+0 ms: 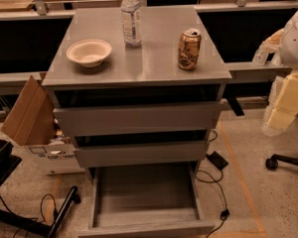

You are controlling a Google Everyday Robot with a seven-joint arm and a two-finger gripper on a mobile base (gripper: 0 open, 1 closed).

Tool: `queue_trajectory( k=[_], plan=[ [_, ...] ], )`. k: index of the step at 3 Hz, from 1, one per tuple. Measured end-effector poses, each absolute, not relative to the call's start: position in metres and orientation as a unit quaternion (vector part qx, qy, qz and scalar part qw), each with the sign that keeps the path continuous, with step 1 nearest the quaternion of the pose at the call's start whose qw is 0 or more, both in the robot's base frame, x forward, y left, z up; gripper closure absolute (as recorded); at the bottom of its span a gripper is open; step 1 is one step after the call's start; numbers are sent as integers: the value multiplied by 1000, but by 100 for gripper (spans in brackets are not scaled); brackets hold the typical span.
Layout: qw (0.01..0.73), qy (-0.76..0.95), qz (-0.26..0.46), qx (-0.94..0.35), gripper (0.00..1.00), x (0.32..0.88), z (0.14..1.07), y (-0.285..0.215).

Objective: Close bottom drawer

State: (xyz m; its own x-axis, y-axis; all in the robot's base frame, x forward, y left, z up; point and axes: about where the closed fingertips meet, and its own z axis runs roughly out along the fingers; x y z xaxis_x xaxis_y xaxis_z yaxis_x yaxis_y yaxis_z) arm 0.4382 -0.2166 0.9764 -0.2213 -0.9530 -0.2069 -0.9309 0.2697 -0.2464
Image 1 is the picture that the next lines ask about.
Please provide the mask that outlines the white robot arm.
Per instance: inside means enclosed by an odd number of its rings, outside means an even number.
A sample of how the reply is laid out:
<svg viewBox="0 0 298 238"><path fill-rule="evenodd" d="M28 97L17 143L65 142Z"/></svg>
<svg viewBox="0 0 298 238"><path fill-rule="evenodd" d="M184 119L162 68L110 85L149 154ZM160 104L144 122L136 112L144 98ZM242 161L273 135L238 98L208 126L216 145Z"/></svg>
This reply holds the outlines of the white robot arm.
<svg viewBox="0 0 298 238"><path fill-rule="evenodd" d="M284 28L263 41L259 49L277 54L281 64L298 69L298 10Z"/></svg>

